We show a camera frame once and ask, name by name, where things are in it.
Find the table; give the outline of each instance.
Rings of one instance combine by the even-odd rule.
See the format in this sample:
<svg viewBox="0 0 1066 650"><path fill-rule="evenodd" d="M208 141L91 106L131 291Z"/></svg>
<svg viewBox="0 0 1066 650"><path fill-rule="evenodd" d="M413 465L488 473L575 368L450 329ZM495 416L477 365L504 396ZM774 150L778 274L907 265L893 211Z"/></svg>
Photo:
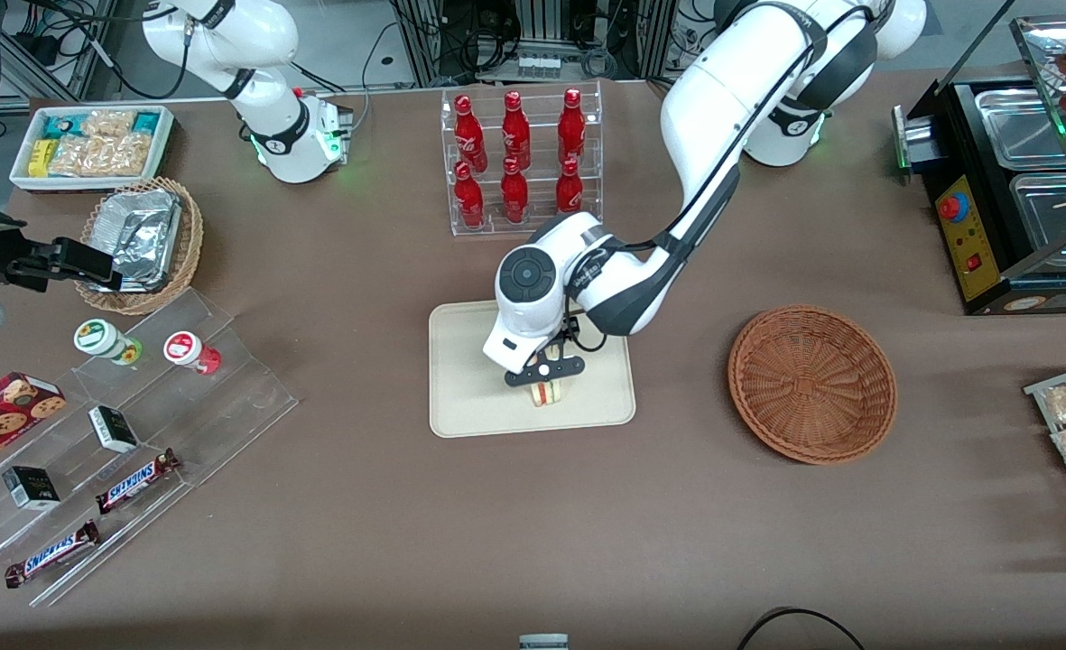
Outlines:
<svg viewBox="0 0 1066 650"><path fill-rule="evenodd" d="M429 430L427 316L490 297L515 242L451 238L438 93L376 95L354 161L302 186L256 164L227 103L176 103L167 173L207 220L195 286L303 403L54 607L0 576L0 647L717 649L776 605L876 649L1066 647L1066 473L1020 391L1066 370L1066 316L962 316L924 193L890 173L890 108L933 77L876 75L793 168L743 163L630 341L631 423L467 440ZM608 225L641 240L680 202L660 100L603 92ZM49 238L95 200L9 209ZM69 332L96 312L74 287L0 300L0 375L82 361ZM727 397L744 322L801 302L894 367L898 421L863 460L781 458ZM780 620L752 647L839 638Z"/></svg>

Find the brown woven basket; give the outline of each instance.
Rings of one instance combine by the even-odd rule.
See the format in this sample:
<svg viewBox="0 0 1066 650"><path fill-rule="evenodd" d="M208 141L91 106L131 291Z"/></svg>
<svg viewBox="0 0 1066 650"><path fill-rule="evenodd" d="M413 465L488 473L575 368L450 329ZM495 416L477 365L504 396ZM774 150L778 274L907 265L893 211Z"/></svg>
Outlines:
<svg viewBox="0 0 1066 650"><path fill-rule="evenodd" d="M753 433L812 465L866 456L898 410L898 384L874 339L847 318L809 305L753 318L733 342L727 374Z"/></svg>
<svg viewBox="0 0 1066 650"><path fill-rule="evenodd" d="M103 293L93 292L81 282L76 282L83 299L96 309L104 311L115 311L125 316L141 316L144 313L164 307L180 295L183 289L192 283L195 275L195 267L199 264L199 246L204 243L204 218L199 215L199 206L192 200L191 194L187 193L179 182L169 178L152 178L136 182L136 184L116 190L116 193L146 192L149 190L168 190L175 196L182 198L183 213L180 217L180 230L175 234L175 250L173 262L168 271L169 280L160 292L155 293ZM92 228L96 225L96 215L99 214L99 201L95 210L92 210L92 218L83 226L83 242L92 238Z"/></svg>

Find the beige tray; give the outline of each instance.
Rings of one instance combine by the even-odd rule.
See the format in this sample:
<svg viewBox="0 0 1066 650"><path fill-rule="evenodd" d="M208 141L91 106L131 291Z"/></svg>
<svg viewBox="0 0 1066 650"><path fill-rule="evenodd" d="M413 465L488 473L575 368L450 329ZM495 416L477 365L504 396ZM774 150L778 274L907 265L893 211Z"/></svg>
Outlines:
<svg viewBox="0 0 1066 650"><path fill-rule="evenodd" d="M609 337L598 353L580 353L585 373L562 379L564 395L533 406L528 387L504 384L503 370L484 357L484 340L497 320L495 300L440 305L429 318L429 424L446 439L553 428L609 427L633 419L636 399L628 342ZM581 340L597 339L580 316ZM566 354L578 354L566 345Z"/></svg>

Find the red bottle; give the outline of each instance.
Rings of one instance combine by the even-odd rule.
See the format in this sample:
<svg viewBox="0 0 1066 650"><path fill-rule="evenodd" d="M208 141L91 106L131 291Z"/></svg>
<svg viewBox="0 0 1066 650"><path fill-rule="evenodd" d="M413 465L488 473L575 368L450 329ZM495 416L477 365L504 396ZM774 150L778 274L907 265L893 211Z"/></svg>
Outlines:
<svg viewBox="0 0 1066 650"><path fill-rule="evenodd" d="M456 148L462 152L462 160L468 161L472 169L482 174L488 168L488 156L484 152L484 129L480 120L472 115L472 102L468 95L457 95L453 99L456 108Z"/></svg>
<svg viewBox="0 0 1066 650"><path fill-rule="evenodd" d="M533 164L533 145L519 92L504 93L504 123L500 125L500 132L504 135L504 155L515 157L521 168L529 168Z"/></svg>
<svg viewBox="0 0 1066 650"><path fill-rule="evenodd" d="M500 181L504 196L504 218L511 223L524 223L529 207L529 184L521 174L521 165L514 157L504 159L504 178Z"/></svg>
<svg viewBox="0 0 1066 650"><path fill-rule="evenodd" d="M454 169L456 184L453 185L453 193L456 194L456 207L462 213L464 227L479 230L484 226L484 194L480 193L480 184L472 178L472 169L467 162L456 161Z"/></svg>
<svg viewBox="0 0 1066 650"><path fill-rule="evenodd" d="M556 124L556 157L561 164L569 157L585 159L585 114L581 112L581 92L577 87L565 91L565 110Z"/></svg>
<svg viewBox="0 0 1066 650"><path fill-rule="evenodd" d="M570 157L561 165L561 178L556 180L556 211L574 213L581 211L581 194L585 191L577 176L577 159Z"/></svg>

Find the clear acrylic rack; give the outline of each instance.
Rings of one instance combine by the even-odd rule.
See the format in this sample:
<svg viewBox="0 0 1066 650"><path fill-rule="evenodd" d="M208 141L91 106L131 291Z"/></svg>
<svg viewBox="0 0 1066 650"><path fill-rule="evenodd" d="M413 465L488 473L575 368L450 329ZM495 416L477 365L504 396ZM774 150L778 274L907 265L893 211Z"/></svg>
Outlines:
<svg viewBox="0 0 1066 650"><path fill-rule="evenodd" d="M187 289L128 329L144 344L144 355L134 365L93 357L60 377L68 407L0 452L0 589L5 588L9 565L30 558L95 519L102 536L98 547L77 552L16 589L31 598L32 607L53 604L296 406L296 399L252 356L230 322L195 289ZM162 342L181 329L221 352L223 364L214 374L198 375L162 357ZM87 411L98 404L127 417L140 440L133 452L119 454L100 446L87 419ZM96 494L168 448L182 462L179 468L132 501L99 515ZM18 509L1 477L11 465L47 470L62 502L43 513Z"/></svg>
<svg viewBox="0 0 1066 650"><path fill-rule="evenodd" d="M445 157L445 184L449 189L449 214L453 234L533 233L542 223L556 216L556 178L561 177L561 161L556 157L556 124L564 108L565 91L578 87L581 92L581 112L585 114L585 155L579 160L578 176L585 186L581 207L598 220L603 218L603 140L601 86L595 82L544 83L543 85L477 85L445 91L440 103L440 135ZM532 165L524 169L529 184L528 218L520 225L504 218L500 180L503 178L504 145L500 125L504 120L504 93L518 91L521 107L529 119L532 135ZM453 186L456 182L453 165L459 160L456 148L456 111L453 99L468 95L472 99L472 114L484 129L484 150L488 156L486 172L474 175L484 193L484 227L469 230L464 227Z"/></svg>

